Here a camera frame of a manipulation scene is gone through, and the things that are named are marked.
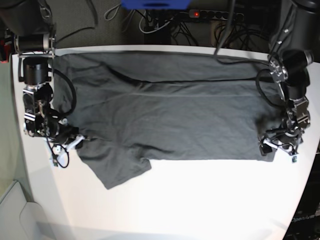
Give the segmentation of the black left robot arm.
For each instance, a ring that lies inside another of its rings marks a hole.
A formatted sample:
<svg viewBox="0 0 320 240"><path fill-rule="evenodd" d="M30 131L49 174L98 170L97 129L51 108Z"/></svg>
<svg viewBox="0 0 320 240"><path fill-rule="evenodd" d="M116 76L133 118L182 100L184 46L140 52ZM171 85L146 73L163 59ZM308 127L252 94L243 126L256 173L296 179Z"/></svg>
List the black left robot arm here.
<svg viewBox="0 0 320 240"><path fill-rule="evenodd" d="M307 67L314 62L312 49L320 36L318 0L283 0L278 26L270 39L267 69L258 72L255 85L266 103L281 112L278 128L258 136L259 150L267 156L280 150L297 159L302 135L310 126L309 100L306 97L310 77ZM278 88L282 103L272 102L260 86L260 78L269 74Z"/></svg>

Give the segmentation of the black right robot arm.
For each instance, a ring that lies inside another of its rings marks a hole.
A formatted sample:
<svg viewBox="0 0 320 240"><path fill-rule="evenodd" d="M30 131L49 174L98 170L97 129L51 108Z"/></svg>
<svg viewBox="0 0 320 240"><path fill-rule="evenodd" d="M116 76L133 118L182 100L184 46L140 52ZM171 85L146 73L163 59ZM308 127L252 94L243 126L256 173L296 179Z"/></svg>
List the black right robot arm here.
<svg viewBox="0 0 320 240"><path fill-rule="evenodd" d="M2 0L0 2L0 61L18 57L18 81L23 89L24 132L46 141L53 166L67 168L71 149L85 140L79 129L68 124L67 117L77 104L72 81L54 67L56 24L45 0ZM70 109L51 107L55 77L65 81L71 92Z"/></svg>

